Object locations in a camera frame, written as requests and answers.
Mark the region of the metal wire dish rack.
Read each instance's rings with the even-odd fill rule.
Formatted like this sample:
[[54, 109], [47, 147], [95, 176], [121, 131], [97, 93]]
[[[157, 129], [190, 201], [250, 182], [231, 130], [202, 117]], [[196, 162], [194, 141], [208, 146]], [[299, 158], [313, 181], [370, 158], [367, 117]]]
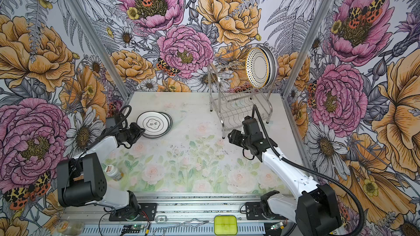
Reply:
[[214, 111], [222, 129], [222, 138], [234, 129], [240, 129], [246, 116], [256, 105], [262, 118], [270, 122], [273, 106], [270, 96], [274, 84], [255, 88], [247, 78], [244, 62], [209, 64], [207, 66], [210, 111]]

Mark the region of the yellow patterned plate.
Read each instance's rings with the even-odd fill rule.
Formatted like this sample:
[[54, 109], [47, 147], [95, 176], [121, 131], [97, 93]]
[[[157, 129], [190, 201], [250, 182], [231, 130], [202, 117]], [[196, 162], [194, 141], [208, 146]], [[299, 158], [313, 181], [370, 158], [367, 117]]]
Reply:
[[270, 76], [270, 62], [262, 48], [252, 48], [246, 58], [246, 74], [249, 83], [256, 89], [266, 85]]

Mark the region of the large dark rimmed plate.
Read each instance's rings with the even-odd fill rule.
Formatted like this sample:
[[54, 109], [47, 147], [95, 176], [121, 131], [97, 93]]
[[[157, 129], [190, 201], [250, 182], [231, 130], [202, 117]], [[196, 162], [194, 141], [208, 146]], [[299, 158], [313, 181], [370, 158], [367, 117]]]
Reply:
[[272, 51], [267, 47], [261, 47], [262, 51], [266, 54], [268, 61], [269, 61], [269, 78], [268, 82], [266, 83], [266, 87], [271, 86], [278, 75], [278, 62], [272, 53]]

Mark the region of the white plate black emblem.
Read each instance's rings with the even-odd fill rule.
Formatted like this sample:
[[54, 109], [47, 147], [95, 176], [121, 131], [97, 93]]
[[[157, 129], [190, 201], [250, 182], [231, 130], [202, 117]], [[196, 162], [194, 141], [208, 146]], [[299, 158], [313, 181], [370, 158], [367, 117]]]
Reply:
[[172, 121], [172, 118], [167, 114], [167, 113], [164, 113], [164, 112], [161, 112], [161, 114], [163, 114], [163, 116], [167, 119], [167, 121], [168, 121], [168, 128], [166, 129], [166, 131], [164, 132], [164, 135], [165, 134], [167, 134], [170, 130], [171, 130], [171, 128], [172, 128], [172, 124], [173, 124], [173, 121]]

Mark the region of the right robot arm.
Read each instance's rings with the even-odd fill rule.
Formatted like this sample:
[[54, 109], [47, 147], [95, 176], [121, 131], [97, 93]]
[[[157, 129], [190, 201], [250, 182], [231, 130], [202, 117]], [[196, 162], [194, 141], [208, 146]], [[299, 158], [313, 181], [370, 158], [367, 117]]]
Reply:
[[263, 135], [256, 118], [245, 117], [242, 130], [232, 130], [228, 138], [268, 167], [291, 192], [291, 196], [278, 191], [261, 196], [263, 217], [284, 217], [295, 223], [304, 236], [326, 236], [342, 226], [334, 190], [289, 164], [276, 143]]

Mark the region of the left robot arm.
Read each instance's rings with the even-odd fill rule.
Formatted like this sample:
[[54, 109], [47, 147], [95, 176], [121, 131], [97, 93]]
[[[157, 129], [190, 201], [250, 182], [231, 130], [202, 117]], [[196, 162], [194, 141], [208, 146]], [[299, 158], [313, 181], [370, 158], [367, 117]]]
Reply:
[[108, 128], [84, 152], [61, 161], [56, 169], [61, 206], [99, 205], [108, 208], [117, 218], [137, 218], [141, 207], [134, 193], [110, 187], [102, 165], [111, 152], [121, 145], [134, 145], [144, 132], [135, 122], [126, 128]]

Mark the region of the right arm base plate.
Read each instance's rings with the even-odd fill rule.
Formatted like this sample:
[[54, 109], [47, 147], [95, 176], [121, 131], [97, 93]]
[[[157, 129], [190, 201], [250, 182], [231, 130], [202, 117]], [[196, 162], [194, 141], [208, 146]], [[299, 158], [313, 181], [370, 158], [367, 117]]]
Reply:
[[265, 220], [260, 202], [246, 202], [245, 215], [247, 220]]

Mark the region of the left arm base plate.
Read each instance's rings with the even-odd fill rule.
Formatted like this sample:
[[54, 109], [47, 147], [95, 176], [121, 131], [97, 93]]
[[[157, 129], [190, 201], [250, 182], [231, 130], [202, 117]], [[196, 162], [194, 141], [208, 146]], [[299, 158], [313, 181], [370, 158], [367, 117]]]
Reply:
[[112, 211], [109, 221], [153, 221], [155, 219], [157, 203], [141, 203], [137, 207], [126, 206]]

